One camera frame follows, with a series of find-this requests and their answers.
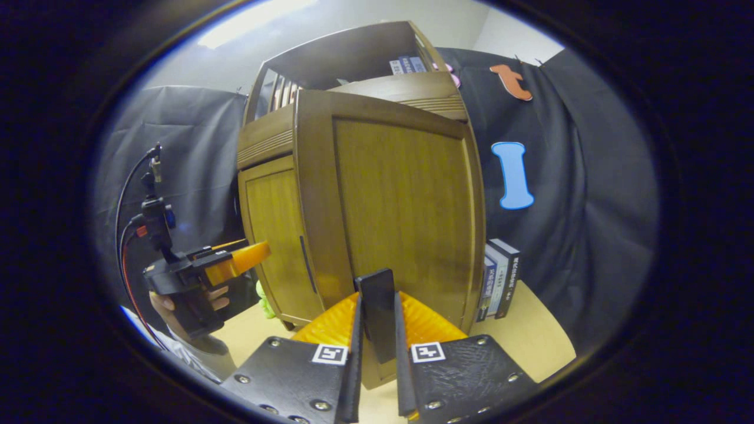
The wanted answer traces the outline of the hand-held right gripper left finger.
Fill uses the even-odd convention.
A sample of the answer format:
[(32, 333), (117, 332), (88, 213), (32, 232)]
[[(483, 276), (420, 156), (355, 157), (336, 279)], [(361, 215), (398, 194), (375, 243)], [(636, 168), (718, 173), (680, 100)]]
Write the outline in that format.
[(221, 388), (272, 423), (356, 423), (362, 346), (353, 293), (293, 337), (269, 336)]

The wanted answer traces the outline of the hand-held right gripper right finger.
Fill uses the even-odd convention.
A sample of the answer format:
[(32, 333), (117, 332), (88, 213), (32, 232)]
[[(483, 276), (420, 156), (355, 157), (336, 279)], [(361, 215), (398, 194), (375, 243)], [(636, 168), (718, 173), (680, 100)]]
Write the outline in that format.
[(398, 411), (408, 422), (492, 422), (537, 390), (492, 336), (468, 336), (406, 293), (395, 293), (393, 310)]

